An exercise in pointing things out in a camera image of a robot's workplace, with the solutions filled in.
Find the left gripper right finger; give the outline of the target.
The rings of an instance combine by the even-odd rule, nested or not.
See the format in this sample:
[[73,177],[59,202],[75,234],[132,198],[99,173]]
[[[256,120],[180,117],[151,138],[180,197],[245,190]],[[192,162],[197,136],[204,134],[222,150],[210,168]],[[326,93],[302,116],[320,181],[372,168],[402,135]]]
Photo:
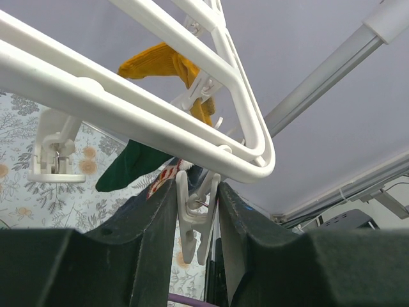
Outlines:
[[407,230],[302,235],[218,187],[231,306],[407,306]]

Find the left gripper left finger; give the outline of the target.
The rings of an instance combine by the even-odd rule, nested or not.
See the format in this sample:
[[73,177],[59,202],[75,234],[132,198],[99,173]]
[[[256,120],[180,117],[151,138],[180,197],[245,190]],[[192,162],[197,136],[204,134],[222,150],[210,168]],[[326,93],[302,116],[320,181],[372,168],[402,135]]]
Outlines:
[[177,216],[176,184],[129,199],[86,233],[1,232],[2,306],[165,306]]

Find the dark navy blue sock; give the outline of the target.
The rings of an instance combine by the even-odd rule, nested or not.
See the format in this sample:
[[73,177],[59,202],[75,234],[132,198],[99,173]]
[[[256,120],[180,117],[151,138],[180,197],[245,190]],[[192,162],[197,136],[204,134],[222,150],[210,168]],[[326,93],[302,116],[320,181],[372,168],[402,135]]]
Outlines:
[[138,195],[129,198],[99,228],[112,236],[137,237],[140,233],[158,230],[161,226],[174,229],[178,211],[176,176],[184,171],[188,193],[195,193],[206,177],[203,168],[181,159],[173,159],[156,179]]

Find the dark green sock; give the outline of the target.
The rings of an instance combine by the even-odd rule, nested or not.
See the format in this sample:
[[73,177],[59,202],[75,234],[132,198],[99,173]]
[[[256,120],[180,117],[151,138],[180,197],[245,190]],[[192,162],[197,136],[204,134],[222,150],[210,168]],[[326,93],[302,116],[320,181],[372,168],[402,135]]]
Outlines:
[[112,192],[128,187],[139,177],[158,169],[173,156],[130,140],[125,149],[105,170],[96,183],[98,192]]

